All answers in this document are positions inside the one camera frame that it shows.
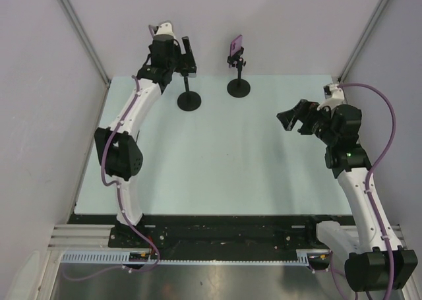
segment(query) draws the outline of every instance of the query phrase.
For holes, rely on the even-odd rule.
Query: white wall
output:
[[[70,208],[106,91],[56,0],[0,0],[0,299]]]
[[[391,100],[397,133],[390,153],[375,172],[377,189],[392,223],[422,261],[422,0],[392,0],[347,82],[376,86]],[[363,110],[362,143],[372,161],[384,148],[391,120],[383,101],[365,89],[347,90],[349,103]],[[417,268],[422,286],[422,265]]]
[[[148,24],[188,35],[198,73],[224,75],[243,34],[245,73],[339,75],[378,0],[71,0],[109,76],[145,60]]]

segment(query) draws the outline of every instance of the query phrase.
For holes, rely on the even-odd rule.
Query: phone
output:
[[[230,56],[235,55],[238,51],[241,50],[241,48],[242,48],[242,39],[243,39],[243,36],[242,36],[242,34],[240,34],[233,41],[231,41],[231,43],[230,43]]]

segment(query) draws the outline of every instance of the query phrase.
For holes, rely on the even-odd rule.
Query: phone stand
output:
[[[195,91],[189,90],[189,82],[187,76],[183,77],[183,81],[185,82],[185,92],[182,93],[177,99],[177,105],[183,111],[194,111],[199,108],[202,100]]]
[[[241,47],[233,56],[227,58],[227,62],[232,67],[237,68],[237,79],[233,79],[227,85],[227,92],[235,98],[246,97],[251,92],[251,85],[245,79],[242,79],[242,69],[246,65],[246,61],[241,57],[243,51],[244,48]]]

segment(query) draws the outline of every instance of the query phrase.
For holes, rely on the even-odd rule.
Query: white table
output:
[[[174,76],[140,128],[144,155],[138,195],[147,214],[271,215],[351,214],[346,196],[324,163],[315,136],[285,132],[276,114],[301,98],[321,102],[328,75],[246,76],[251,93],[231,97],[231,77],[198,76],[191,90],[202,97],[196,111],[176,104],[184,91]],[[135,87],[130,77],[111,83],[101,127],[121,111]],[[115,214],[115,188],[100,179],[91,152],[76,214]]]

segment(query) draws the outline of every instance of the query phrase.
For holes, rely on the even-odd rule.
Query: reflective metal surface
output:
[[[116,269],[84,282],[60,274],[65,270],[70,277],[83,277],[108,266],[62,264],[52,300],[342,300],[331,273],[312,274],[305,267],[161,265],[147,273]],[[346,291],[347,283],[338,280]],[[367,299],[364,294],[359,298]],[[382,294],[373,293],[373,298],[382,299]],[[398,299],[393,293],[391,300]]]

